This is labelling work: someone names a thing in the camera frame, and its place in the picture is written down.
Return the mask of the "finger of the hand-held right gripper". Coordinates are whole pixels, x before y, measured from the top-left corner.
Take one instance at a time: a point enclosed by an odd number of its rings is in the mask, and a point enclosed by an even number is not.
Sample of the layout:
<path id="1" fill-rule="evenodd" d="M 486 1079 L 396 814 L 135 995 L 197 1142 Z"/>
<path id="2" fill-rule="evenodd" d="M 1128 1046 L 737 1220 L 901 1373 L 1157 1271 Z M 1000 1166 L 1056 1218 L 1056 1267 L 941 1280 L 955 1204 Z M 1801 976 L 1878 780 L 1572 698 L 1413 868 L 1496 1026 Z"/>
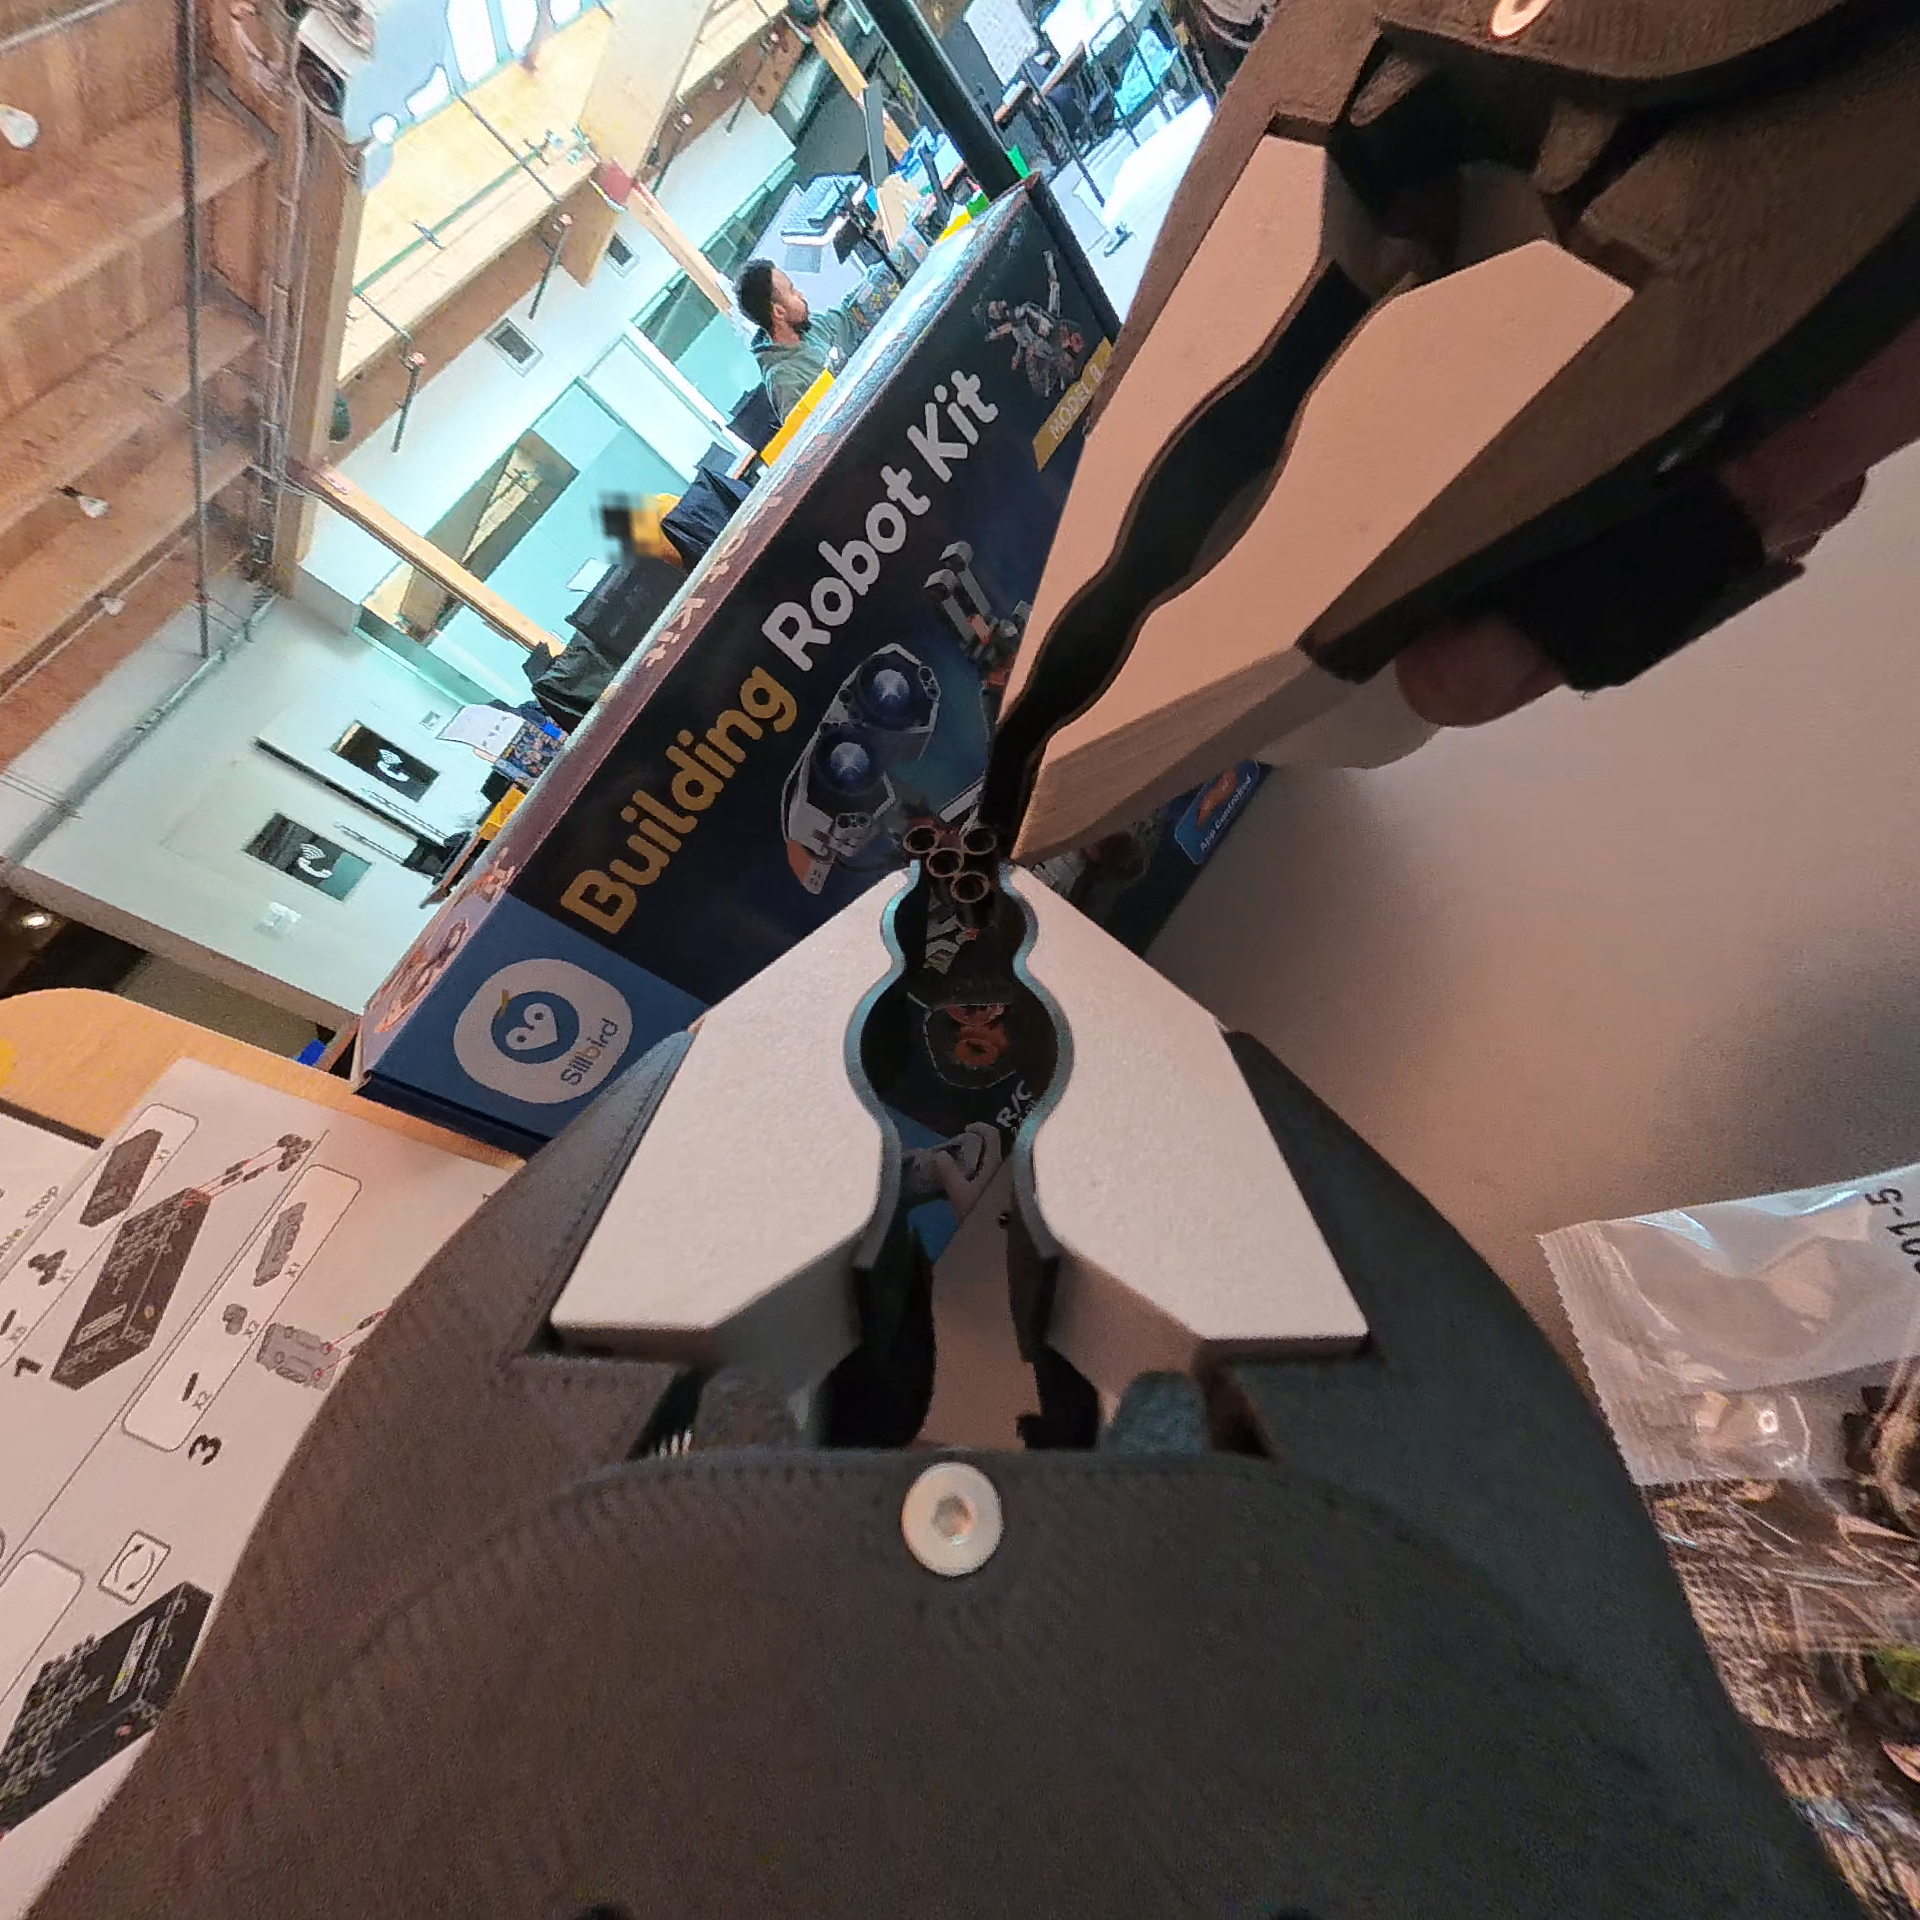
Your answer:
<path id="1" fill-rule="evenodd" d="M 1264 135 L 1157 318 L 1135 299 L 1000 699 L 992 826 L 1037 821 L 1045 747 L 1118 682 L 1144 616 L 1222 557 L 1369 314 L 1373 266 L 1376 224 L 1331 154 Z"/>
<path id="2" fill-rule="evenodd" d="M 1016 860 L 1081 848 L 1341 704 L 1304 635 L 1629 302 L 1531 243 L 1385 302 L 1307 396 L 1251 524 L 1144 615 L 1115 684 L 1046 741 Z"/>

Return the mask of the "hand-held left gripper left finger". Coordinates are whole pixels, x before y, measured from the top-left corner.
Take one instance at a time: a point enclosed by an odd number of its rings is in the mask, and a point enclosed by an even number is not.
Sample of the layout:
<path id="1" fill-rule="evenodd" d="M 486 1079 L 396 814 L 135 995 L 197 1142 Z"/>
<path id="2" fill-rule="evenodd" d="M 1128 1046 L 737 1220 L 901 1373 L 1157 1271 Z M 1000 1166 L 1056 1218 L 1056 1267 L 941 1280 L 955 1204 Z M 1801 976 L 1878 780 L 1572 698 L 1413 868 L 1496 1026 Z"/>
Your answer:
<path id="1" fill-rule="evenodd" d="M 897 979 L 893 872 L 719 998 L 615 1167 L 548 1325 L 571 1352 L 825 1396 L 832 1444 L 904 1439 L 897 1133 L 856 1053 Z"/>

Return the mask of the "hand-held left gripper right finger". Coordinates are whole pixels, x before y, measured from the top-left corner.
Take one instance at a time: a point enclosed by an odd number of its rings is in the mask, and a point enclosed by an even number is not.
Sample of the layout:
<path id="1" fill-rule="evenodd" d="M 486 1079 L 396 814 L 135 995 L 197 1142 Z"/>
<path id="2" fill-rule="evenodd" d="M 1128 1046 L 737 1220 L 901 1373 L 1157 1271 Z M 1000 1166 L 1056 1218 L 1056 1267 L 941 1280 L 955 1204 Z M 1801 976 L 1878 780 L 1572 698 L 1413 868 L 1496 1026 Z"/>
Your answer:
<path id="1" fill-rule="evenodd" d="M 1087 1450 L 1140 1375 L 1324 1359 L 1366 1320 L 1227 1031 L 1045 883 L 1007 871 L 1015 981 L 1054 1042 L 1015 1142 L 1009 1307 L 1031 1450 Z"/>

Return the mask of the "black battery box block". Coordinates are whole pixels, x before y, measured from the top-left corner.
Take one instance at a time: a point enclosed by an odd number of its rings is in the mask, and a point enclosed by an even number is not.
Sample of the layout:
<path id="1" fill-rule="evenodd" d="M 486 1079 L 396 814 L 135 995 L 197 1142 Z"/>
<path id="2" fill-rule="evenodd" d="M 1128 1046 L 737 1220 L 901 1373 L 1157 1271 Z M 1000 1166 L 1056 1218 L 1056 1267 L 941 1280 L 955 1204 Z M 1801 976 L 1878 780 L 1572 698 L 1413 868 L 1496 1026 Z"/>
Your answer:
<path id="1" fill-rule="evenodd" d="M 904 962 L 945 976 L 992 933 L 999 887 L 999 836 L 980 823 L 915 821 L 901 835 L 912 887 L 895 925 Z"/>

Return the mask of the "grey desk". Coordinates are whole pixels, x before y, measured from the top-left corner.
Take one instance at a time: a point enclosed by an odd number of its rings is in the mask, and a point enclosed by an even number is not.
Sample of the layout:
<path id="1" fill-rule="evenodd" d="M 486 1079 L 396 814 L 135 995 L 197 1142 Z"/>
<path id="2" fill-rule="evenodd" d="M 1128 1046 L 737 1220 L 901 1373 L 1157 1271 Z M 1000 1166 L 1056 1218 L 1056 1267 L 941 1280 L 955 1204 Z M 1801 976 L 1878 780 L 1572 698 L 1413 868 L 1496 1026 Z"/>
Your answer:
<path id="1" fill-rule="evenodd" d="M 1539 1237 L 1916 1162 L 1916 448 L 1644 682 L 1271 774 L 1151 962 L 1460 1229 L 1580 1375 Z"/>

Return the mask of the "person's right hand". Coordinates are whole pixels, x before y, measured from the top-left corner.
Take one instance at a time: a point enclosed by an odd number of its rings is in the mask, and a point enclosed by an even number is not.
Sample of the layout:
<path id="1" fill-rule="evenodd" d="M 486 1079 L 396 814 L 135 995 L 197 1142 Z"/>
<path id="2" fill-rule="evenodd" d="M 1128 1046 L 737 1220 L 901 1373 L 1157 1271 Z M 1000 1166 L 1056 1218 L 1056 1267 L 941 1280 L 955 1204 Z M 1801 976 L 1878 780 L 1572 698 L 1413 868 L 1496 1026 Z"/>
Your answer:
<path id="1" fill-rule="evenodd" d="M 1918 439 L 1918 326 L 1908 326 L 1816 407 L 1719 468 L 1766 557 L 1799 562 L 1857 506 L 1865 478 Z M 1499 615 L 1454 616 L 1397 662 L 1422 720 L 1471 730 L 1539 701 L 1564 676 Z"/>

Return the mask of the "blue toy kit box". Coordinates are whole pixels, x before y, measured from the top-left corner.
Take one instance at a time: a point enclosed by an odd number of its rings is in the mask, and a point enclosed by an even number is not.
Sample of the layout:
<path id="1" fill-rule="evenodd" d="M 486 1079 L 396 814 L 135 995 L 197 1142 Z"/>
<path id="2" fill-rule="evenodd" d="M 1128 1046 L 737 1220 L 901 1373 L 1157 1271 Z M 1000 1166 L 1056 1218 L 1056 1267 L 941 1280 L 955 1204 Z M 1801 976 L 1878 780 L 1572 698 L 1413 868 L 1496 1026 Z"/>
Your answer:
<path id="1" fill-rule="evenodd" d="M 1033 187 L 937 243 L 363 1012 L 363 1098 L 527 1151 L 967 823 L 1112 355 Z"/>

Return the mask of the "instruction booklet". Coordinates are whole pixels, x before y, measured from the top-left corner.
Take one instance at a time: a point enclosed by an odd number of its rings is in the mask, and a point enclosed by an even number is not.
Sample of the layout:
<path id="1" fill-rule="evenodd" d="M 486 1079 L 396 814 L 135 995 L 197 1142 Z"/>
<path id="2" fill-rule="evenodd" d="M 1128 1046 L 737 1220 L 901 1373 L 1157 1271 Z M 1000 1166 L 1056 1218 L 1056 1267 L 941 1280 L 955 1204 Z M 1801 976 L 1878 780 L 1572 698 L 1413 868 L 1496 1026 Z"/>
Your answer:
<path id="1" fill-rule="evenodd" d="M 177 1061 L 3 1280 L 3 1914 L 157 1731 L 324 1395 L 505 1171 Z"/>

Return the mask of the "clear bag of building parts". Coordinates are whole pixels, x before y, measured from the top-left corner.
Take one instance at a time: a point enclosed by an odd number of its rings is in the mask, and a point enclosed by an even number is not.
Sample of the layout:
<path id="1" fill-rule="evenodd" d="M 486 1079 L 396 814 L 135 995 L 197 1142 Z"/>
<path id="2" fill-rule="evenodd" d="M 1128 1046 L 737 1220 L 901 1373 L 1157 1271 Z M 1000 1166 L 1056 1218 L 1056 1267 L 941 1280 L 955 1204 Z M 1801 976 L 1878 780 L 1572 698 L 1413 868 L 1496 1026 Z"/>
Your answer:
<path id="1" fill-rule="evenodd" d="M 1916 1915 L 1916 1166 L 1541 1246 L 1719 1680 L 1861 1907 Z"/>

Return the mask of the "black wall sign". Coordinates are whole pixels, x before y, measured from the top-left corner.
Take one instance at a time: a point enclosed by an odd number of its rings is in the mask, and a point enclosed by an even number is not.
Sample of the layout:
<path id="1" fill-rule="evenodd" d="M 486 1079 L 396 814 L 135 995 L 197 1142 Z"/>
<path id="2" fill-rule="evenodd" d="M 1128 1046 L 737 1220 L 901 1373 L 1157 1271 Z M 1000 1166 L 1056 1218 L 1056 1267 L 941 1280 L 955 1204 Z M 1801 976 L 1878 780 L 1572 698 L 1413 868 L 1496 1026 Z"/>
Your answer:
<path id="1" fill-rule="evenodd" d="M 349 725 L 335 739 L 331 751 L 358 774 L 405 800 L 421 800 L 440 780 L 440 771 L 433 764 L 406 751 L 360 722 Z"/>
<path id="2" fill-rule="evenodd" d="M 349 899 L 373 871 L 367 858 L 284 814 L 269 815 L 246 842 L 245 853 L 329 901 Z"/>

